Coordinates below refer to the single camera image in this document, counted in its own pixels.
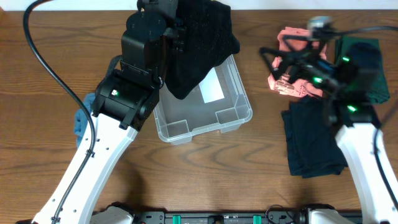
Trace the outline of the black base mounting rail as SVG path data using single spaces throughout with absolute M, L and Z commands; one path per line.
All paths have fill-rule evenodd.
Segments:
M 292 212 L 271 211 L 265 213 L 164 213 L 142 212 L 127 217 L 116 214 L 96 214 L 91 223 L 132 223 L 132 224 L 256 224 L 295 223 Z

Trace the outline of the dark navy folded garment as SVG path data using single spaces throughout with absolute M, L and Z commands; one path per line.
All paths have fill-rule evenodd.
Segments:
M 305 96 L 281 112 L 290 174 L 304 179 L 339 175 L 347 162 L 322 116 L 323 102 Z

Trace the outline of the black knit cardigan gold buttons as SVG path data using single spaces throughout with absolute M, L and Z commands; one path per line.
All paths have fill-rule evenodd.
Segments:
M 213 68 L 240 51 L 234 36 L 231 7 L 219 1 L 179 1 L 176 16 L 186 25 L 184 50 L 173 56 L 165 84 L 179 100 L 188 94 Z

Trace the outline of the clear plastic storage bin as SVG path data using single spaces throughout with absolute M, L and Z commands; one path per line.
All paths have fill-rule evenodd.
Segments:
M 160 140 L 173 145 L 192 141 L 196 135 L 219 130 L 234 131 L 253 115 L 234 57 L 214 67 L 224 94 L 222 100 L 204 103 L 199 84 L 182 100 L 165 86 L 154 109 Z

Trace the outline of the blue garment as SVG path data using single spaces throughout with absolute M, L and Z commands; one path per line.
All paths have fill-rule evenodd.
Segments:
M 95 94 L 94 93 L 89 93 L 85 96 L 83 100 L 83 105 L 86 107 L 89 113 L 91 113 L 93 110 L 91 109 L 91 105 L 93 104 L 95 100 Z M 75 113 L 74 116 L 74 134 L 76 135 L 76 146 L 79 147 L 86 127 L 88 125 L 88 120 L 83 112 L 82 109 L 78 109 L 77 112 Z

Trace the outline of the white label in bin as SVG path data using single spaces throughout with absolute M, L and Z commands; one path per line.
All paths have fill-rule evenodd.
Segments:
M 224 98 L 215 68 L 208 72 L 206 77 L 199 83 L 199 87 L 204 103 L 211 103 Z

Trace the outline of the dark green folded cloth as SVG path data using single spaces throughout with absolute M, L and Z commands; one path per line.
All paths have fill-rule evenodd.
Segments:
M 346 85 L 343 96 L 375 104 L 390 99 L 377 39 L 341 37 L 335 44 L 335 62 Z

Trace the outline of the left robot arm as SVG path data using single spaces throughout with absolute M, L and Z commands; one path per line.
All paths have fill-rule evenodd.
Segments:
M 33 223 L 133 223 L 116 206 L 94 207 L 119 158 L 159 102 L 171 55 L 183 50 L 185 28 L 177 1 L 139 1 L 126 22 L 122 54 L 110 64 L 90 107 L 82 142 L 49 201 Z

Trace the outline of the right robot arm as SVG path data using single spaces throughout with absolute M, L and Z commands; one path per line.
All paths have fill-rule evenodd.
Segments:
M 388 160 L 369 92 L 382 67 L 373 44 L 357 42 L 340 52 L 335 63 L 321 57 L 343 32 L 316 29 L 307 35 L 284 35 L 285 50 L 261 47 L 271 75 L 288 83 L 303 80 L 322 92 L 308 93 L 282 112 L 291 174 L 315 177 L 351 172 L 363 223 L 397 222 L 397 177 Z M 271 65 L 272 55 L 278 65 Z

